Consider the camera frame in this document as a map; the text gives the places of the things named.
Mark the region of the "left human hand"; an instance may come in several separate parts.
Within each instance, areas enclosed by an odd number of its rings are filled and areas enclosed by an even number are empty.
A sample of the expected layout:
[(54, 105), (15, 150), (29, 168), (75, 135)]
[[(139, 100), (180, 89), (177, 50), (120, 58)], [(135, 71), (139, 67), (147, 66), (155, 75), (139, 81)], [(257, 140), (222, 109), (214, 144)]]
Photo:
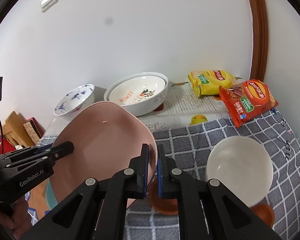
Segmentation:
[(11, 215), (11, 217), (0, 212), (0, 224), (11, 229), (15, 239), (20, 239), (22, 235), (32, 227), (28, 208), (28, 202), (25, 196), (22, 196), (13, 203), (13, 215)]

